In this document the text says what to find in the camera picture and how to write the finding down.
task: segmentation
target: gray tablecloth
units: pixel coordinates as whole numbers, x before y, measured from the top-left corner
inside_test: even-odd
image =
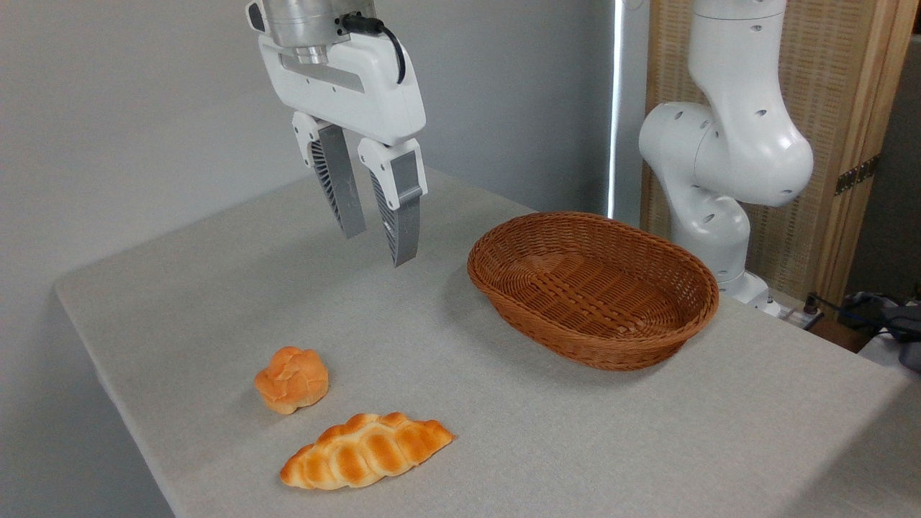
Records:
[[[734,300],[658,366],[562,359],[466,275],[527,209],[429,181],[397,269],[367,183],[346,240],[307,179],[57,283],[177,515],[921,516],[921,385]],[[331,390],[283,417],[252,379],[286,345],[317,349]],[[331,425],[392,411],[458,439],[365,489],[278,479]]]

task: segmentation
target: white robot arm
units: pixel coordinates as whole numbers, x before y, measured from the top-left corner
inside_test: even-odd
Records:
[[[426,112],[413,63],[373,18],[372,0],[257,0],[250,27],[275,93],[295,110],[304,162],[317,172],[347,238],[365,230],[343,128],[362,135],[358,155],[371,174],[396,266],[415,257],[419,198],[428,192],[415,136]]]
[[[751,227],[736,200],[782,206],[812,174],[811,147],[777,78],[786,6],[695,0],[689,68],[711,107],[661,104],[640,132],[640,152],[668,198],[672,239],[704,261],[721,291],[767,311],[767,286],[745,272]]]

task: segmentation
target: wicker basket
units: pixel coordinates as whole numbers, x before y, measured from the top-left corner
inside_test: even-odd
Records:
[[[683,248],[578,212],[499,225],[473,245],[467,272],[512,327],[607,371],[669,358],[719,304],[713,275]]]

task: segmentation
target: bread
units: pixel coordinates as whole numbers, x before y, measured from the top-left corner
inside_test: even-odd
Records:
[[[253,382],[265,405],[279,414],[291,414],[320,401],[330,389],[330,374],[313,349],[282,347]]]
[[[358,414],[301,448],[281,478],[295,488],[363,488],[406,473],[451,441],[454,436],[436,420],[413,421],[399,412]]]

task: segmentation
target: black cable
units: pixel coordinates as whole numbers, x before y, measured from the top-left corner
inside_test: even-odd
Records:
[[[921,336],[918,335],[918,332],[917,332],[917,330],[915,330],[915,329],[910,329],[910,328],[908,328],[908,327],[901,327],[900,325],[894,325],[894,324],[882,322],[882,321],[879,321],[879,320],[876,320],[876,319],[873,319],[873,318],[868,318],[868,317],[866,317],[866,316],[861,316],[861,315],[858,315],[858,314],[856,314],[856,313],[849,312],[848,310],[846,310],[846,309],[844,309],[844,308],[842,308],[842,307],[840,307],[840,306],[838,306],[838,305],[832,304],[831,302],[829,302],[828,300],[823,299],[822,297],[819,297],[819,295],[817,295],[817,294],[814,293],[814,292],[813,292],[813,293],[810,293],[809,295],[810,295],[810,297],[813,297],[815,300],[821,302],[821,303],[822,303],[823,305],[825,305],[825,306],[828,306],[828,307],[832,308],[833,310],[835,310],[835,311],[838,312],[839,314],[842,314],[843,316],[846,316],[846,317],[848,317],[848,318],[852,318],[852,319],[854,319],[854,320],[859,320],[859,321],[861,321],[861,322],[865,322],[865,323],[867,323],[867,324],[874,325],[874,326],[879,327],[879,328],[885,327],[886,329],[889,329],[889,330],[891,330],[891,331],[898,331],[899,333],[904,333],[904,334],[906,334],[906,335],[908,335],[908,336],[910,336],[910,337],[917,337],[918,340],[921,340]]]
[[[393,43],[393,50],[397,53],[397,65],[400,72],[397,76],[397,84],[401,85],[406,78],[406,57],[403,55],[400,41],[390,29],[384,26],[384,22],[377,18],[365,18],[361,15],[345,15],[342,17],[342,24],[345,30],[349,32],[359,32],[362,34],[378,35],[381,32],[387,35]]]
[[[397,40],[396,35],[393,34],[390,29],[387,29],[384,26],[381,26],[380,29],[384,32],[384,34],[387,35],[388,38],[391,39],[391,42],[393,43],[393,50],[397,53],[397,63],[400,64],[400,75],[397,77],[397,84],[401,85],[403,79],[406,78],[406,58],[403,56],[402,46],[400,45],[400,41]]]

